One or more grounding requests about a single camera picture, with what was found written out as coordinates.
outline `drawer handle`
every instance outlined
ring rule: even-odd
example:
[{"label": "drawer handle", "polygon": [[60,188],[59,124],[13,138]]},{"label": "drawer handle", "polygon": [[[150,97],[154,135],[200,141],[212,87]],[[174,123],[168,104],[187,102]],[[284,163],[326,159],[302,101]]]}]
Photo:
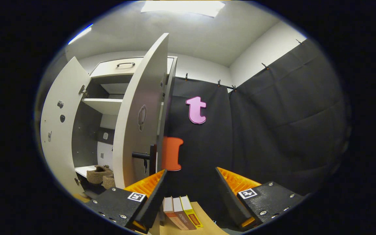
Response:
[{"label": "drawer handle", "polygon": [[132,64],[132,66],[136,65],[135,63],[129,62],[129,63],[121,63],[121,64]]}]

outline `yellow book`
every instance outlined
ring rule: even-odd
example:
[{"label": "yellow book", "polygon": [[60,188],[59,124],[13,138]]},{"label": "yellow book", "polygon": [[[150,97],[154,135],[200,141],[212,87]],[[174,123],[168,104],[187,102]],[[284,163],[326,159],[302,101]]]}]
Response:
[{"label": "yellow book", "polygon": [[182,209],[184,210],[185,214],[187,214],[191,222],[195,225],[195,227],[204,227],[200,219],[198,219],[198,216],[195,213],[194,209],[192,208],[188,196],[180,196],[179,199],[181,200]]}]

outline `drawer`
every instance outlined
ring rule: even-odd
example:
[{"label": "drawer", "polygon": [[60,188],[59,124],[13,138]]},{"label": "drawer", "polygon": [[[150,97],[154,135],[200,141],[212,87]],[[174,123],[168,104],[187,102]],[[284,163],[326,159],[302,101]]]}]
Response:
[{"label": "drawer", "polygon": [[[98,64],[97,68],[95,68],[95,70],[91,73],[91,78],[100,78],[117,75],[133,75],[137,67],[142,62],[142,60],[143,57],[126,58],[102,62]],[[169,74],[170,72],[172,63],[173,58],[167,58],[167,74]]]}]

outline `ceiling light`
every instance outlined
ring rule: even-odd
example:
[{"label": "ceiling light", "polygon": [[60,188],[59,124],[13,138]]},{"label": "ceiling light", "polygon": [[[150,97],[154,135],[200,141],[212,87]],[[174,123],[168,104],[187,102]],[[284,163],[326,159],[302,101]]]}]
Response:
[{"label": "ceiling light", "polygon": [[76,39],[78,39],[78,38],[84,36],[84,35],[87,34],[89,31],[91,31],[91,26],[92,26],[92,25],[93,25],[93,24],[91,24],[90,26],[88,26],[88,27],[86,27],[84,30],[82,30],[82,32],[80,32],[76,37],[74,37],[74,38],[68,43],[68,45],[71,44],[71,43],[73,43]]},{"label": "ceiling light", "polygon": [[146,1],[141,12],[192,12],[215,17],[224,5],[221,1]]}]

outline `open cabinet door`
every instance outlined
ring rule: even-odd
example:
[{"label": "open cabinet door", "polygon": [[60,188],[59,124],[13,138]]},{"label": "open cabinet door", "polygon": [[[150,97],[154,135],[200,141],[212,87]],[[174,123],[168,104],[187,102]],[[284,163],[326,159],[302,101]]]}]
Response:
[{"label": "open cabinet door", "polygon": [[149,176],[149,161],[133,158],[132,152],[148,154],[150,145],[156,144],[166,82],[168,35],[164,33],[146,53],[124,94],[113,144],[117,188],[123,189]]},{"label": "open cabinet door", "polygon": [[82,85],[91,77],[74,57],[58,74],[49,89],[41,114],[40,137],[47,165],[59,183],[72,195],[82,193],[75,181],[72,160],[72,128],[82,98]]}]

